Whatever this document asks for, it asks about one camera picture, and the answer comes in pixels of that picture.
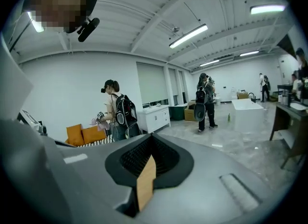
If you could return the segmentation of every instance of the orange cushion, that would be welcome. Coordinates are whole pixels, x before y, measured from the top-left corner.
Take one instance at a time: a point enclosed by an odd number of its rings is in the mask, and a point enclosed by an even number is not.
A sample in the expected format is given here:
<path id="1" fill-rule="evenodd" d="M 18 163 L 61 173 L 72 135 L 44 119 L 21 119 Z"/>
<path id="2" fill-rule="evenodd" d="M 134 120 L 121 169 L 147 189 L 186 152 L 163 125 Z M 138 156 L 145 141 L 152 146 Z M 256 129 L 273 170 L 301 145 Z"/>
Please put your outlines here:
<path id="1" fill-rule="evenodd" d="M 74 146 L 81 146 L 85 144 L 82 138 L 81 124 L 67 127 L 66 131 L 68 137 L 68 144 Z"/>
<path id="2" fill-rule="evenodd" d="M 98 131 L 97 126 L 82 129 L 82 134 L 85 144 L 93 143 L 95 141 L 103 140 L 106 138 L 105 131 Z"/>

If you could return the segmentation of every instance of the faucet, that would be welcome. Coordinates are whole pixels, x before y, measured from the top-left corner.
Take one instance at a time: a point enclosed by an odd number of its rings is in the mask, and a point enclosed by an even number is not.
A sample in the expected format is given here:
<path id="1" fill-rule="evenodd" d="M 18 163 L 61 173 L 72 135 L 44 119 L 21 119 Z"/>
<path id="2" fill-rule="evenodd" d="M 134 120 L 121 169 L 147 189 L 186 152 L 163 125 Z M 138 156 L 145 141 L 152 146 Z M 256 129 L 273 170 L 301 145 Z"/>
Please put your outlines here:
<path id="1" fill-rule="evenodd" d="M 255 94 L 253 94 L 252 92 L 250 92 L 248 95 L 250 95 L 250 94 L 254 95 L 254 98 L 252 98 L 251 101 L 254 102 L 254 103 L 256 103 Z"/>

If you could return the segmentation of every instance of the marble floor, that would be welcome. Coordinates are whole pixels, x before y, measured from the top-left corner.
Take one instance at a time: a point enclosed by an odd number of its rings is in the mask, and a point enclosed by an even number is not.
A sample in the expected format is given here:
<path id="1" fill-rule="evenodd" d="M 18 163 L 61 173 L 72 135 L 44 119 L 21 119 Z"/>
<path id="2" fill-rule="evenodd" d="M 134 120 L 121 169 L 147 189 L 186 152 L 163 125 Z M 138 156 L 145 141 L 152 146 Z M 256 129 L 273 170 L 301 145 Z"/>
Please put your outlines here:
<path id="1" fill-rule="evenodd" d="M 158 134 L 171 135 L 218 149 L 258 174 L 272 190 L 277 190 L 293 182 L 300 166 L 296 164 L 297 158 L 291 158 L 284 169 L 280 168 L 286 158 L 288 146 L 278 133 L 269 141 L 276 104 L 258 103 L 265 108 L 264 119 L 260 120 L 261 132 L 235 132 L 232 120 L 228 122 L 232 104 L 227 103 L 215 106 L 217 129 L 210 129 L 206 120 L 205 131 L 198 132 L 197 122 L 181 120 L 172 121 L 171 127 L 161 129 Z"/>

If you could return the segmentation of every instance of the striped fabric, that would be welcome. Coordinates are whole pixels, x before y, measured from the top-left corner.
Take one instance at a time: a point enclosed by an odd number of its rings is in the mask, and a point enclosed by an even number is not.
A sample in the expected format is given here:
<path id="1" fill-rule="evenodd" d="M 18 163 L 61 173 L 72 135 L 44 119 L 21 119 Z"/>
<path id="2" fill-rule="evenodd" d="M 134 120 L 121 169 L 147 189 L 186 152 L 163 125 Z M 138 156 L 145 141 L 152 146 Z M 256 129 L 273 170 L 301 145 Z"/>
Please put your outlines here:
<path id="1" fill-rule="evenodd" d="M 81 145 L 81 146 L 78 146 L 78 147 L 90 147 L 90 146 L 95 146 L 95 145 L 109 144 L 109 143 L 112 143 L 112 142 L 113 142 L 112 135 L 109 135 L 103 140 L 95 141 L 93 143 Z"/>

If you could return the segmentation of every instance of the white ceiling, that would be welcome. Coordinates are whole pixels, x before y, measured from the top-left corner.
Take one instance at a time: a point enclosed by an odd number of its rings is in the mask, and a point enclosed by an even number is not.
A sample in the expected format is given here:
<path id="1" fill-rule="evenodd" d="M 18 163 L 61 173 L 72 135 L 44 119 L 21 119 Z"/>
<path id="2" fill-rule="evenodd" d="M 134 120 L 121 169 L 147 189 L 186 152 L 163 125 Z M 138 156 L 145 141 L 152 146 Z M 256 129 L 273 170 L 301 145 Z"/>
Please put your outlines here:
<path id="1" fill-rule="evenodd" d="M 37 33 L 27 28 L 14 50 L 22 63 L 41 56 L 70 51 L 106 51 L 141 55 L 193 71 L 199 65 L 225 55 L 238 56 L 252 50 L 267 53 L 291 27 L 287 10 L 250 14 L 250 7 L 284 4 L 286 0 L 98 0 L 92 18 L 99 26 L 81 43 L 77 33 L 49 29 Z M 25 27 L 25 14 L 15 34 Z M 169 44 L 183 33 L 206 24 L 208 30 L 178 47 Z M 177 34 L 174 26 L 180 27 Z"/>

